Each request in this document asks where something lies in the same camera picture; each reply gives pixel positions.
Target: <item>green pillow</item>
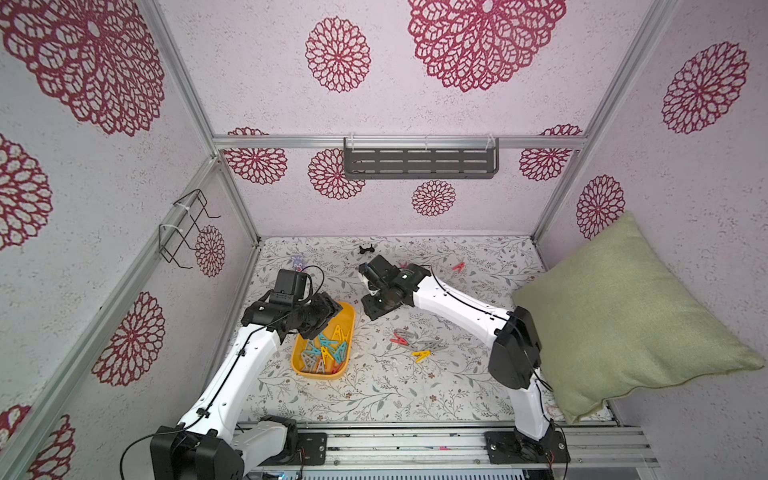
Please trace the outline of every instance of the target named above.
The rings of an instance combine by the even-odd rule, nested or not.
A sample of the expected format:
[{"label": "green pillow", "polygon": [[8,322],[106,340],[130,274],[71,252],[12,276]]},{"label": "green pillow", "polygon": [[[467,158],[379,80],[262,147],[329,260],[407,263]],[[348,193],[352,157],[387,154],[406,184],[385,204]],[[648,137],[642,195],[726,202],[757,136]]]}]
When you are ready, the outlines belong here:
[{"label": "green pillow", "polygon": [[637,387],[764,365],[659,261],[629,213],[512,298],[533,316],[541,371],[568,423]]}]

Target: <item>aluminum rail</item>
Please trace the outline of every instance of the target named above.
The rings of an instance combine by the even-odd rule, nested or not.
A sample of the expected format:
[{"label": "aluminum rail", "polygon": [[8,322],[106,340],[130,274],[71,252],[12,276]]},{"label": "aluminum rail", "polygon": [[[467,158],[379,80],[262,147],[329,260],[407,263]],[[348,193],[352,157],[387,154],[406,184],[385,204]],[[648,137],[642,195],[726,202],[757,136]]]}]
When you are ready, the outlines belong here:
[{"label": "aluminum rail", "polygon": [[[301,433],[326,433],[326,463],[305,470],[390,470],[427,468],[549,469],[545,463],[493,465],[488,460],[485,433],[510,427],[449,427],[440,422],[409,428],[386,424],[379,428],[315,425]],[[636,427],[564,427],[569,468],[653,468],[659,466],[642,429]],[[562,468],[564,464],[555,464]],[[259,467],[254,472],[274,471]]]},{"label": "aluminum rail", "polygon": [[[493,146],[489,135],[214,135],[216,148],[471,148]],[[500,148],[583,148],[587,138],[583,135],[570,137],[557,135],[514,135],[498,137]]]}]

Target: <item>mounting plate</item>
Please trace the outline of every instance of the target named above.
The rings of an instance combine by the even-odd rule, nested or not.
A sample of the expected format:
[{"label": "mounting plate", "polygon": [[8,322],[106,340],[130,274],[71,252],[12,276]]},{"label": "mounting plate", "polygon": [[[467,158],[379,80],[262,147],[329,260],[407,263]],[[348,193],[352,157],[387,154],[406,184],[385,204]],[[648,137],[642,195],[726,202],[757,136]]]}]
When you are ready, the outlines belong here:
[{"label": "mounting plate", "polygon": [[568,463],[565,437],[550,425],[538,443],[532,442],[517,430],[486,432],[485,447],[492,465],[520,463]]},{"label": "mounting plate", "polygon": [[[296,448],[304,449],[304,465],[325,465],[327,444],[328,434],[326,433],[300,433]],[[260,466],[273,465],[301,465],[301,455],[294,455],[284,463],[275,462],[269,458],[260,463]]]}]

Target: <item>floral tablecloth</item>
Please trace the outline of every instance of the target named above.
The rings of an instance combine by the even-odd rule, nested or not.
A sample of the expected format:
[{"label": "floral tablecloth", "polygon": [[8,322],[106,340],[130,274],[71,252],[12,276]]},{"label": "floral tablecloth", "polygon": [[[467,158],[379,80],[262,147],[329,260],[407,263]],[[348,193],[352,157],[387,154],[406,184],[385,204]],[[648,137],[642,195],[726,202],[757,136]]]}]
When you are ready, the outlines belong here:
[{"label": "floral tablecloth", "polygon": [[[376,248],[361,254],[359,247]],[[241,421],[266,414],[302,421],[433,422],[508,421],[515,413],[504,388],[487,372],[490,349],[449,321],[403,306],[376,321],[362,311],[367,293],[357,266],[383,255],[393,264],[431,265],[447,284],[496,306],[512,309],[511,293],[544,269],[527,237],[274,237],[266,240],[245,305],[274,285],[280,268],[317,265],[323,290],[357,312],[349,366],[335,381],[297,375],[290,367],[288,337],[253,384]],[[462,272],[453,267],[465,264]],[[315,285],[321,275],[309,269]],[[417,339],[441,340],[448,348],[415,362],[411,351],[390,342],[395,329]],[[544,408],[563,415],[550,393]],[[590,420],[612,420],[603,409]]]}]

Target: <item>robotic arm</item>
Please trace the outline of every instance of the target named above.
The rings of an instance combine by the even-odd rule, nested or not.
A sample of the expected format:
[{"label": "robotic arm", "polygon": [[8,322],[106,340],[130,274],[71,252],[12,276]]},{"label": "robotic arm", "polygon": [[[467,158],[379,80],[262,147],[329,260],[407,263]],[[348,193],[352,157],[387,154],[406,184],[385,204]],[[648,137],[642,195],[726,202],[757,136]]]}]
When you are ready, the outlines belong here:
[{"label": "robotic arm", "polygon": [[275,288],[246,309],[235,343],[210,385],[176,427],[162,426],[152,438],[155,480],[241,480],[267,459],[293,459],[295,420],[269,415],[240,435],[235,436],[235,428],[251,383],[288,332],[314,339],[342,310],[327,293],[313,293],[311,287],[302,300],[308,278],[281,270]]},{"label": "robotic arm", "polygon": [[358,272],[371,292],[362,298],[371,320],[404,304],[415,306],[452,321],[491,347],[488,371],[506,387],[515,410],[516,442],[509,448],[529,462],[550,462],[548,455],[566,461],[568,453],[559,448],[562,435],[542,406],[541,342],[526,309],[509,312],[488,305],[445,285],[422,266],[398,268],[381,255],[361,264]]},{"label": "robotic arm", "polygon": [[[398,268],[380,255],[358,271],[371,292],[362,299],[371,320],[402,305],[436,313],[468,330],[491,347],[488,371],[507,388],[515,410],[515,431],[494,446],[519,462],[570,460],[564,439],[543,410],[539,342],[531,314],[488,305],[445,285],[413,263]],[[342,307],[326,293],[304,298],[306,273],[280,270],[275,287],[249,306],[233,348],[214,379],[175,427],[161,426],[150,442],[155,480],[241,480],[265,462],[287,464],[298,451],[296,421],[263,417],[235,435],[256,375],[288,333],[314,339]]]}]

